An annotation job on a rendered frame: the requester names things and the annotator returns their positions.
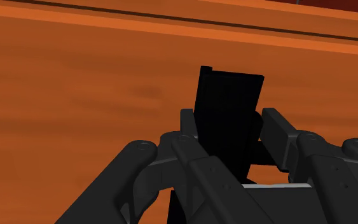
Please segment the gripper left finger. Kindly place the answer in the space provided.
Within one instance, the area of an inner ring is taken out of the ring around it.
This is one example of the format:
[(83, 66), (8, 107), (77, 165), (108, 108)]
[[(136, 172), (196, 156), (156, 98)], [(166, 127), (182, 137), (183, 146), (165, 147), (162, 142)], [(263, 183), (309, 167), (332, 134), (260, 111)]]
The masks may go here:
[(274, 224), (215, 156), (197, 139), (190, 109), (181, 110), (181, 129), (159, 145), (136, 140), (107, 165), (55, 224), (139, 224), (160, 190), (174, 188), (184, 224)]

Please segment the black rectangular object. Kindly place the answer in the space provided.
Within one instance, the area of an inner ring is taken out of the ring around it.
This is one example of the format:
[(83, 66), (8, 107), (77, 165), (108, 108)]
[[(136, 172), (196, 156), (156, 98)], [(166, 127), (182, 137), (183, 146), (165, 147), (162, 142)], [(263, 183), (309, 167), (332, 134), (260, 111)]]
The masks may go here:
[(172, 141), (186, 184), (174, 187), (167, 224), (272, 224), (243, 187), (263, 124), (256, 112), (263, 81), (201, 67), (195, 125)]

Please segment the orange wooden table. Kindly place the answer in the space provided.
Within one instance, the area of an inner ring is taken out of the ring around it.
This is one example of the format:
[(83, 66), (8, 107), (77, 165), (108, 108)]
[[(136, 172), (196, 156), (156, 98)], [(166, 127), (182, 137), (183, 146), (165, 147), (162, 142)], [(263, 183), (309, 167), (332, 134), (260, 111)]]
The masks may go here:
[(158, 142), (201, 66), (258, 108), (358, 137), (358, 13), (269, 0), (0, 0), (0, 224), (54, 224), (130, 141)]

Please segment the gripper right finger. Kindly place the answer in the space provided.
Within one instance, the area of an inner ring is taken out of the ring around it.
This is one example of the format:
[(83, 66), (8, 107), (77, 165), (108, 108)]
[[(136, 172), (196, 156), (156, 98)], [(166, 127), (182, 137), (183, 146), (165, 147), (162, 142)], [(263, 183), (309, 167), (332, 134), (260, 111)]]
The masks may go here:
[(316, 191), (328, 224), (358, 224), (358, 138), (342, 146), (295, 129), (276, 109), (262, 110), (260, 139), (290, 183)]

